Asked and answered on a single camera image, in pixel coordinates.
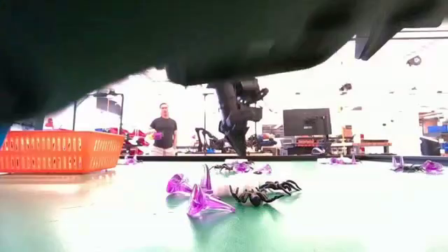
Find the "orange plastic crate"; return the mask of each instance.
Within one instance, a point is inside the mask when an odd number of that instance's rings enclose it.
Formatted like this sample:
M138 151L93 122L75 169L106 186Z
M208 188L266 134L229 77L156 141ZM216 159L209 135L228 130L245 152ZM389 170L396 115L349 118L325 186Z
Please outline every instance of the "orange plastic crate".
M0 172L84 174L114 168L124 139L102 132L12 131L0 149Z

